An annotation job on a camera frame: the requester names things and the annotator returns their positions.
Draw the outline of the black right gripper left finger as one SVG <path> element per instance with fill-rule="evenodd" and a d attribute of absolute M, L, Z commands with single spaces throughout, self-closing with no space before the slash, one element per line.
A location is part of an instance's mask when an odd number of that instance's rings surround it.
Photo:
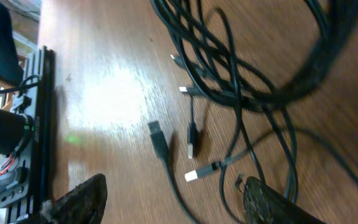
<path fill-rule="evenodd" d="M 48 200 L 21 223 L 100 224 L 108 197 L 106 176 L 96 174 L 56 201 Z"/>

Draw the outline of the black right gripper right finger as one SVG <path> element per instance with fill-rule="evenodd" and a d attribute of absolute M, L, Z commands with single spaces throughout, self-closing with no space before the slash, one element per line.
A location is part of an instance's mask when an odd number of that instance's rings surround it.
<path fill-rule="evenodd" d="M 243 204 L 249 224 L 324 224 L 256 177 L 246 180 Z"/>

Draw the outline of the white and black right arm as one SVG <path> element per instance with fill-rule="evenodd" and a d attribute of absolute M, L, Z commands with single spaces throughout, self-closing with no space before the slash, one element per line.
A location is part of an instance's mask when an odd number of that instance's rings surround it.
<path fill-rule="evenodd" d="M 0 110 L 0 154 L 16 155 L 32 143 L 32 118 Z M 27 196 L 30 171 L 19 166 L 0 173 L 0 208 L 20 206 Z M 28 218 L 14 223 L 100 223 L 107 202 L 106 177 L 96 174 Z M 320 220 L 285 199 L 255 177 L 248 177 L 243 193 L 250 223 L 319 223 Z"/>

